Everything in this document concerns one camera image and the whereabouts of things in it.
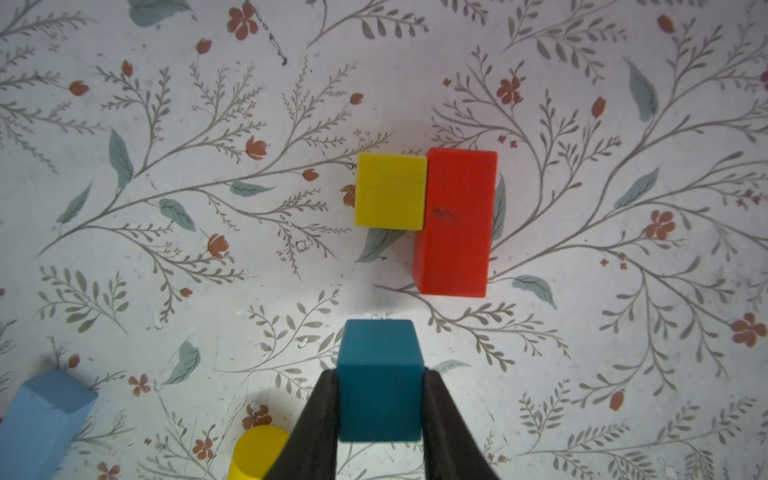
teal cube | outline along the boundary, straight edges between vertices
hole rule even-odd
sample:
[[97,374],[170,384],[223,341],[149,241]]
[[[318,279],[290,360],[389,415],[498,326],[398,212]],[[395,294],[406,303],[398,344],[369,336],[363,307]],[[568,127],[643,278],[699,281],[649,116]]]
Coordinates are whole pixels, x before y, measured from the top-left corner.
[[336,364],[339,440],[417,441],[424,359],[410,320],[347,320]]

yellow cylinder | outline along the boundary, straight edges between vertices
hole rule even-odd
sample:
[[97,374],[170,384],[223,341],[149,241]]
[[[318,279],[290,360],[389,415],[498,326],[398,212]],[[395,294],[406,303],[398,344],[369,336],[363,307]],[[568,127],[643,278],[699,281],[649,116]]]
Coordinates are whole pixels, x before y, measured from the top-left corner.
[[262,480],[287,441],[288,432],[272,425],[248,430],[235,445],[227,480]]

blue block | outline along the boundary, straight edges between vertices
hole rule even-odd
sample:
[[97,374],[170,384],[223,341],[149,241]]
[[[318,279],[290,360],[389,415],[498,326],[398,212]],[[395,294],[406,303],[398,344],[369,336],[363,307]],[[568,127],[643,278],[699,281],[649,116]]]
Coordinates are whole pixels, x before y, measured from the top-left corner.
[[424,359],[410,320],[347,320],[336,364],[339,440],[417,441]]
[[96,397],[56,369],[25,382],[0,423],[0,480],[50,480]]

red rectangular block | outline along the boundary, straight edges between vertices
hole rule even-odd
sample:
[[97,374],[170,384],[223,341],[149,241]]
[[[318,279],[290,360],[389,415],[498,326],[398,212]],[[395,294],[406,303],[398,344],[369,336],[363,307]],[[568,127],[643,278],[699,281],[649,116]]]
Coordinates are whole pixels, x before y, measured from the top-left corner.
[[413,279],[429,295],[485,296],[498,155],[427,152],[424,229],[416,234]]

wooden block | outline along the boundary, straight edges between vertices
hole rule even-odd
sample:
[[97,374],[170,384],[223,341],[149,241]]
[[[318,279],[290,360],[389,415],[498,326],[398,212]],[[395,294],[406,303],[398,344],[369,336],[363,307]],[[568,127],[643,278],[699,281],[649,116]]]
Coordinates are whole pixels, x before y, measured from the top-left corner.
[[431,148],[413,278],[430,295],[485,296],[498,155]]
[[235,445],[227,480],[261,480],[286,442],[288,433],[276,426],[258,425],[248,430]]
[[336,372],[339,440],[421,438],[424,359],[410,320],[347,320]]
[[50,480],[96,397],[56,369],[25,382],[0,423],[0,480]]
[[427,159],[364,152],[357,157],[355,225],[421,230]]

